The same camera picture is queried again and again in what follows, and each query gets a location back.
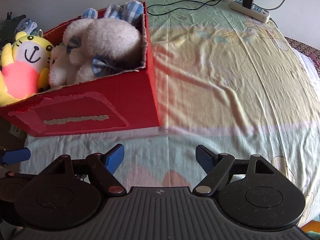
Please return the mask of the yellow tiger plush toy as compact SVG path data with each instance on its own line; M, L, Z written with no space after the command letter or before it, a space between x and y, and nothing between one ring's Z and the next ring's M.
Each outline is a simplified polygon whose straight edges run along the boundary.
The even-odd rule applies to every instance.
M49 86L49 64L54 45L45 38L20 31L1 51L1 106L44 91Z

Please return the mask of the white bunny with chain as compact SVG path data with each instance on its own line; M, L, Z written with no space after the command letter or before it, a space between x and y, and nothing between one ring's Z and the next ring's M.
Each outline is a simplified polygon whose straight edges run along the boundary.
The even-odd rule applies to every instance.
M80 66L71 63L66 46L62 43L52 49L49 63L49 85L51 88L75 83Z

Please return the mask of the white bunny with blue bow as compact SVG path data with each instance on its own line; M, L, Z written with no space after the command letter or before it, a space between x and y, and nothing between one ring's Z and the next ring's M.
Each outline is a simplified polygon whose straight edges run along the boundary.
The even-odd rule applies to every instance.
M145 64L144 6L140 1L109 5L103 17L92 8L73 21L63 34L75 81L136 70Z

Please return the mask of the red cardboard box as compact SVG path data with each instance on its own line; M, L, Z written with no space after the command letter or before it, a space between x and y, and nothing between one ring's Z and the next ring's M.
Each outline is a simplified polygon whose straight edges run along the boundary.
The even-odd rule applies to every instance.
M144 6L145 64L136 70L38 92L1 106L1 116L35 137L120 131L158 126L155 74ZM54 47L81 16L44 34Z

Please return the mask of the pile of folded clothes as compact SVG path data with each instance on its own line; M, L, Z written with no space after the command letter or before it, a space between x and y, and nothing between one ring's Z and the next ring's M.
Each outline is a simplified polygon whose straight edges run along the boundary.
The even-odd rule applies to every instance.
M28 35L38 34L37 23L32 21L26 15L12 17L12 12L7 13L5 20L1 19L0 46L1 49L7 43L14 43L15 36L19 31L24 31Z

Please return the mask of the floral covered side table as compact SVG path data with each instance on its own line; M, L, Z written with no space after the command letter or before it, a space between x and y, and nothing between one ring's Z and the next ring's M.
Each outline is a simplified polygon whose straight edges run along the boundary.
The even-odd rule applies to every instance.
M305 56L310 57L313 61L313 65L315 67L315 70L317 74L319 75L319 58L320 58L320 51L316 48L313 48L307 44L304 44L302 42L296 41L294 39L285 37L287 42L290 44L290 46L300 53L304 54Z

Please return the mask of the white power strip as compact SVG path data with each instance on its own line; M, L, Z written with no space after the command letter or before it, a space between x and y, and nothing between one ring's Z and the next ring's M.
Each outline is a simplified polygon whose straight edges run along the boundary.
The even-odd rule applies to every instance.
M270 12L252 4L251 9L248 9L242 5L243 0L230 0L229 7L235 11L243 13L251 18L254 18L260 22L267 23L270 19Z

